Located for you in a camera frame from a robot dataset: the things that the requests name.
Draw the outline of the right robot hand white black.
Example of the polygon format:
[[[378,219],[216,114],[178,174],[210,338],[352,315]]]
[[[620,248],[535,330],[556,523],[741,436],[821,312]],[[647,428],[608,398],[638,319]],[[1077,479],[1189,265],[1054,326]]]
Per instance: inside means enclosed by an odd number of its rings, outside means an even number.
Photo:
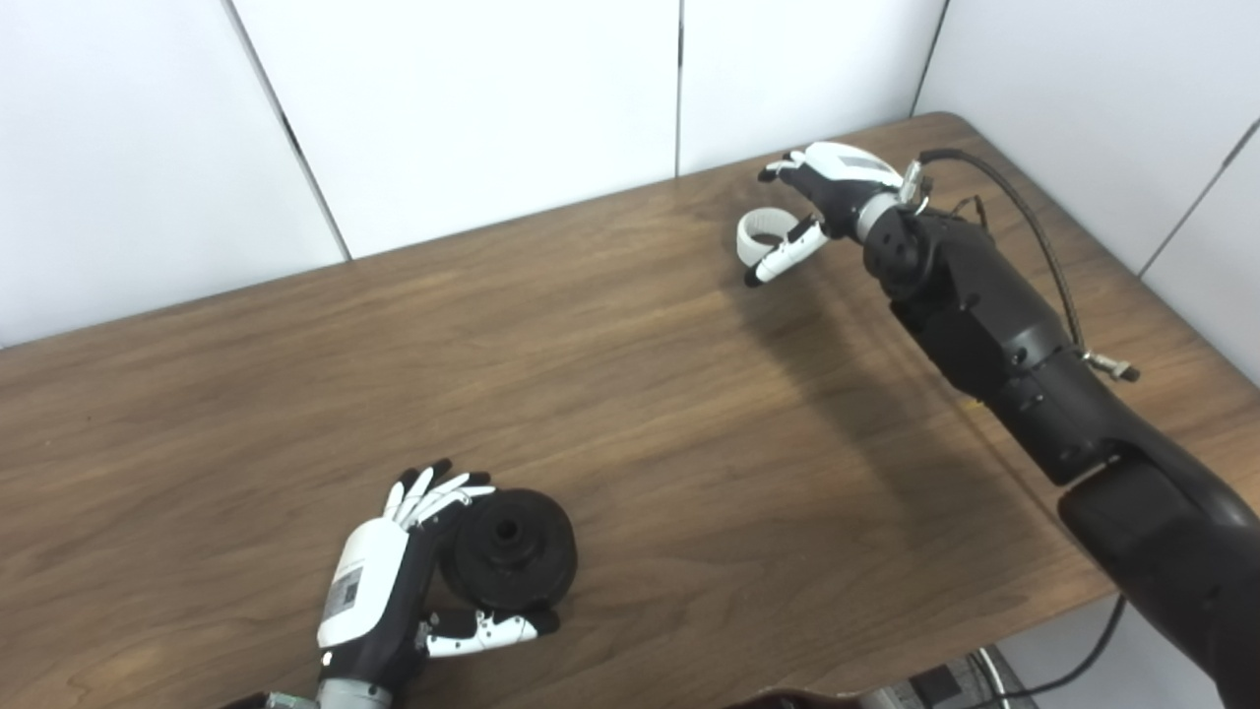
[[[863,149],[816,141],[791,150],[759,170],[761,183],[781,181],[814,207],[793,220],[788,212],[748,212],[737,225],[737,254],[746,264],[743,283],[759,288],[788,273],[832,239],[866,238],[873,220],[903,205],[908,181]]]

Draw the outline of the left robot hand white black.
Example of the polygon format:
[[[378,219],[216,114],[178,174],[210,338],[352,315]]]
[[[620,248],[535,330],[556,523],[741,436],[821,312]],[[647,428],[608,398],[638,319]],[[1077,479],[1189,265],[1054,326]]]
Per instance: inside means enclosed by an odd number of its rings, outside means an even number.
[[[539,490],[441,458],[399,474],[344,543],[318,625],[320,706],[391,708],[425,665],[558,631],[573,525]]]

